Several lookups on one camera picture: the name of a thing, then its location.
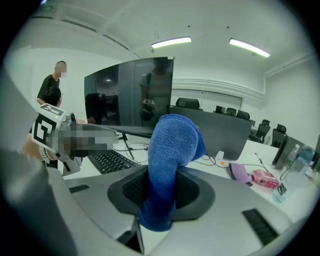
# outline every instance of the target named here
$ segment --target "purple object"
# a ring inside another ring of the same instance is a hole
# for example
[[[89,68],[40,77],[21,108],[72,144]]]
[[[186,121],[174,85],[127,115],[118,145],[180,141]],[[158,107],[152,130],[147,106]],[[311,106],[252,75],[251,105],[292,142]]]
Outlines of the purple object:
[[[246,184],[249,187],[253,185],[251,183],[251,177],[247,173],[246,168],[243,164],[229,163],[228,170],[233,180],[236,180],[242,184]]]

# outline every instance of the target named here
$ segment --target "computer monitor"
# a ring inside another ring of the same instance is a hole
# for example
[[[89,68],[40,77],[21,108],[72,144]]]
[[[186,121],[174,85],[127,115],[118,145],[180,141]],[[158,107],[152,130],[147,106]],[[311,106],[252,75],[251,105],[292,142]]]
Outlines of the computer monitor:
[[[84,78],[88,123],[108,127],[154,128],[168,114],[174,60],[138,59],[99,70]]]
[[[202,134],[207,154],[215,157],[222,151],[227,160],[240,157],[252,126],[251,122],[241,118],[189,108],[172,106],[169,113],[191,119]]]
[[[296,144],[300,146],[300,149],[298,153],[302,150],[302,147],[305,145],[301,141],[292,138],[288,135],[285,135],[283,138],[283,141],[272,161],[272,164],[274,165],[274,168],[277,170],[282,170],[282,168],[285,166],[285,162],[290,154],[290,152],[295,148]]]

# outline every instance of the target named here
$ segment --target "blue towel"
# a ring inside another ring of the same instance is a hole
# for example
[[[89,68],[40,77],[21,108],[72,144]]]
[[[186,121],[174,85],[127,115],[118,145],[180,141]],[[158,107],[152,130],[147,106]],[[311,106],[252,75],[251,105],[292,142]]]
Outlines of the blue towel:
[[[139,213],[143,227],[156,232],[170,229],[171,215],[176,210],[177,167],[205,153],[203,138],[190,119],[178,114],[159,119],[148,147],[148,198]]]

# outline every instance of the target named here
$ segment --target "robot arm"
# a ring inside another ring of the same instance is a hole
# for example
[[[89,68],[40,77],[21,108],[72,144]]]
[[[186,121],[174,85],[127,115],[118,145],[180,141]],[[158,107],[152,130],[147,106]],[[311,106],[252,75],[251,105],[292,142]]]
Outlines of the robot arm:
[[[43,104],[38,108],[31,139],[39,145],[39,152],[49,161],[47,151],[55,154],[64,165],[62,175],[80,171],[82,157],[110,149],[116,141],[116,132],[96,124],[77,124],[73,113]]]

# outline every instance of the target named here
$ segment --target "keyboard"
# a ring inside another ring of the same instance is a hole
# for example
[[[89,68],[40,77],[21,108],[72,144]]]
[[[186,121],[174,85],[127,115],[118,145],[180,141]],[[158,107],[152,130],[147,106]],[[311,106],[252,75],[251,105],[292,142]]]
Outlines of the keyboard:
[[[91,154],[88,158],[101,174],[114,173],[140,165],[114,150]]]

